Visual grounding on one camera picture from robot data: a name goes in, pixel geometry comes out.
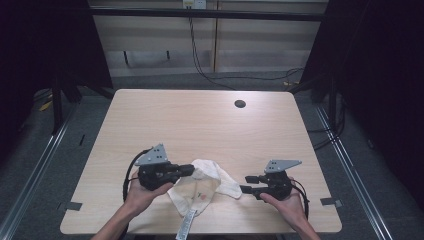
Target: horizontal black beam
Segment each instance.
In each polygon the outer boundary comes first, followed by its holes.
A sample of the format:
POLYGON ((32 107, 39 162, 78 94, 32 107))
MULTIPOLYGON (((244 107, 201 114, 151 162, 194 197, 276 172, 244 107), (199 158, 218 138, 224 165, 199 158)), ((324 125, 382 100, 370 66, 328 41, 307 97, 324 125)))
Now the horizontal black beam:
POLYGON ((58 8, 47 7, 42 11, 50 14, 89 14, 101 16, 145 16, 145 17, 184 17, 184 18, 223 18, 223 19, 262 19, 286 21, 321 22, 326 16, 318 13, 248 12, 200 9, 148 9, 148 8, 58 8))

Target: white cloth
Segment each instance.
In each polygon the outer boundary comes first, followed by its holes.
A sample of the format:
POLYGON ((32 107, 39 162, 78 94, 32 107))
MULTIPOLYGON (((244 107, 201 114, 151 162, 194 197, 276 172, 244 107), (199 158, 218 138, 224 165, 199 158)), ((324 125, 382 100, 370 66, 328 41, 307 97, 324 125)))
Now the white cloth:
POLYGON ((195 216, 198 216, 212 201, 215 192, 240 198, 240 185, 216 162, 196 159, 192 164, 195 167, 193 174, 182 177, 168 191, 180 215, 185 216, 190 209, 195 209, 195 216))

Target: triangular metal bracket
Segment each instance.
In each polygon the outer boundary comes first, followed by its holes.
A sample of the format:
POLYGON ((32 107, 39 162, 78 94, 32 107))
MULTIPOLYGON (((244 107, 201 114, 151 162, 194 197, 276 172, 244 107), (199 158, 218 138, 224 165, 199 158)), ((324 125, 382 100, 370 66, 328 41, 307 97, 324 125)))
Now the triangular metal bracket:
POLYGON ((134 163, 135 166, 151 165, 167 163, 168 157, 166 156, 165 147, 163 143, 158 144, 156 147, 150 149, 146 154, 140 156, 134 163))
POLYGON ((265 173, 282 172, 291 167, 301 164, 300 160, 270 160, 265 167, 265 173))

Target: wooden table top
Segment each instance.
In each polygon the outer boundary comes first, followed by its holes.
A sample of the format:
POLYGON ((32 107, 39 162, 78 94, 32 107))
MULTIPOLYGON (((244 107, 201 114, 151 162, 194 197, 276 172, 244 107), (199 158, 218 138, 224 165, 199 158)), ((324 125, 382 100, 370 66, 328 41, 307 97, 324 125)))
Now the wooden table top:
MULTIPOLYGON (((263 175, 269 160, 301 160, 287 170, 305 187, 309 220, 317 232, 338 232, 341 222, 294 97, 284 92, 209 90, 119 90, 87 160, 61 224, 65 234, 96 233, 122 204, 122 184, 140 151, 163 143, 169 160, 216 161, 234 180, 263 175), (235 106, 236 100, 246 103, 235 106)), ((130 223, 129 232, 176 234, 182 217, 167 194, 130 223)), ((190 234, 293 232, 269 204, 250 194, 236 200, 215 194, 196 217, 190 234)))

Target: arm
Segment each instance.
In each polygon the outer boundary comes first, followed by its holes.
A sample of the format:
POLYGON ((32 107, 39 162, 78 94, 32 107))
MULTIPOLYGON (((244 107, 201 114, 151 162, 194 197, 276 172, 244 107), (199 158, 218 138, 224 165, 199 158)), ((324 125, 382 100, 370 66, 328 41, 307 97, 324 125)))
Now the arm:
POLYGON ((127 200, 100 229, 92 240, 118 239, 127 224, 140 213, 144 212, 157 196, 165 194, 172 186, 167 183, 154 191, 149 191, 140 185, 137 172, 133 174, 127 200))
POLYGON ((320 239, 308 219, 306 219, 302 202, 300 201, 300 193, 296 189, 293 188, 290 196, 283 201, 278 201, 266 193, 261 193, 260 197, 278 210, 284 220, 299 234, 302 240, 320 239))

